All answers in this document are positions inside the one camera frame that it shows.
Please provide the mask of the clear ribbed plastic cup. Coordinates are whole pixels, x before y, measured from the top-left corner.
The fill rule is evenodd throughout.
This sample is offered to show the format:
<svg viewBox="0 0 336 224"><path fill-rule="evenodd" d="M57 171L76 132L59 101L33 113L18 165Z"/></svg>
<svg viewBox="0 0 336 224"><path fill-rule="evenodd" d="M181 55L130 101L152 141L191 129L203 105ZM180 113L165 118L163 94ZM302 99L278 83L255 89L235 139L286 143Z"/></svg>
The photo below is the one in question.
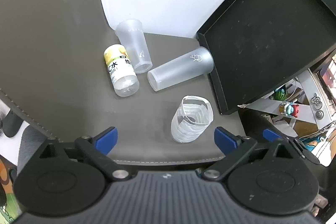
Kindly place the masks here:
<svg viewBox="0 0 336 224"><path fill-rule="evenodd" d="M191 143L213 120L213 108L207 99L185 96L171 121L171 136L178 143Z"/></svg>

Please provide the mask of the white shelf unit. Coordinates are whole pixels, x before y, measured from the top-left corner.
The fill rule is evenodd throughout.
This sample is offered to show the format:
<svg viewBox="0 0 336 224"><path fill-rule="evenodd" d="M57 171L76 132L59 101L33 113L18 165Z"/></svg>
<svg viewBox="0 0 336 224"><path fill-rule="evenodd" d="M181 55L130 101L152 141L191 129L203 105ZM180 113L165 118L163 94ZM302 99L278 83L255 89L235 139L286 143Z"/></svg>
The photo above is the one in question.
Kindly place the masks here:
<svg viewBox="0 0 336 224"><path fill-rule="evenodd" d="M298 117L281 115L278 106L282 102L299 104ZM326 57L246 108L272 114L274 122L287 119L303 139L329 136L335 130L335 56Z"/></svg>

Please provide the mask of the blue red toy figure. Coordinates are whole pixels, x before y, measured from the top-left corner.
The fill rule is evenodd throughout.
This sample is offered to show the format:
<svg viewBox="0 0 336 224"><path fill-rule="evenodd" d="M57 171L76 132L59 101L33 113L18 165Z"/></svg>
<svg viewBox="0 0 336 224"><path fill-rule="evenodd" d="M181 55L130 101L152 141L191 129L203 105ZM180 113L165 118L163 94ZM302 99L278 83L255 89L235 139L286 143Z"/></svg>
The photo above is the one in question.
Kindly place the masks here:
<svg viewBox="0 0 336 224"><path fill-rule="evenodd" d="M295 104L292 102L282 102L278 106L278 111L281 115L284 115L286 117L297 118L299 114L299 104Z"/></svg>

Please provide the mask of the frosted cup near wall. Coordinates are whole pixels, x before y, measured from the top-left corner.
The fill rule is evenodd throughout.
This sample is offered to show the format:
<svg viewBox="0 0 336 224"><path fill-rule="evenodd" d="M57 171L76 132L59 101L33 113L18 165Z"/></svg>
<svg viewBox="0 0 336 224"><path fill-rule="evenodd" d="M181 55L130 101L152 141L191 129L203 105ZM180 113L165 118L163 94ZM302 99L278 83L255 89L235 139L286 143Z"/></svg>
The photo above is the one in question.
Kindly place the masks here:
<svg viewBox="0 0 336 224"><path fill-rule="evenodd" d="M116 27L116 35L125 47L136 74L146 73L153 66L147 47L142 23L137 19L128 19Z"/></svg>

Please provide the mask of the yellow labelled clear bottle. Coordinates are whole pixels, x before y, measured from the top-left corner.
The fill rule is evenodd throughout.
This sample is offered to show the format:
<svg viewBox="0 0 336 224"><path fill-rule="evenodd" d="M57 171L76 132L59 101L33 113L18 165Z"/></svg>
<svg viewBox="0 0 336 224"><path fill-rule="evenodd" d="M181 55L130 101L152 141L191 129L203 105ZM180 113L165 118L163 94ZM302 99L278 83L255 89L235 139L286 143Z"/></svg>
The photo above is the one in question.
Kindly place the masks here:
<svg viewBox="0 0 336 224"><path fill-rule="evenodd" d="M104 60L115 93L128 97L139 90L139 81L126 49L121 44L109 46L104 51Z"/></svg>

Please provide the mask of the frosted tall cup with logo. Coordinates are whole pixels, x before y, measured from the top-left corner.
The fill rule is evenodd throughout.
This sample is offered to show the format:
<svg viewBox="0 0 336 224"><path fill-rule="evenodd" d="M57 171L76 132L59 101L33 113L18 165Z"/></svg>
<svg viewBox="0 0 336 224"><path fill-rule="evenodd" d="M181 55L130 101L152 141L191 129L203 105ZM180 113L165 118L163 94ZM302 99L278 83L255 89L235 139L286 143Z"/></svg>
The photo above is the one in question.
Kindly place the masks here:
<svg viewBox="0 0 336 224"><path fill-rule="evenodd" d="M148 71L147 79L152 89L157 92L195 77L209 74L213 68L214 60L210 51L205 47L198 47Z"/></svg>

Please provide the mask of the black square tray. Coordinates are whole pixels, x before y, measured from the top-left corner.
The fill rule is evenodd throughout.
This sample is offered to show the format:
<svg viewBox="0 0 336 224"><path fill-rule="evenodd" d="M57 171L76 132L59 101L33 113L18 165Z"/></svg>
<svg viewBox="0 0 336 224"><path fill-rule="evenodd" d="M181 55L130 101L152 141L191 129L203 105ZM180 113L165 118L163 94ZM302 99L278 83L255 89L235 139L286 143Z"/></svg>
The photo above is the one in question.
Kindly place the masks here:
<svg viewBox="0 0 336 224"><path fill-rule="evenodd" d="M335 48L335 14L321 0L224 0L197 31L212 54L219 112L265 96Z"/></svg>

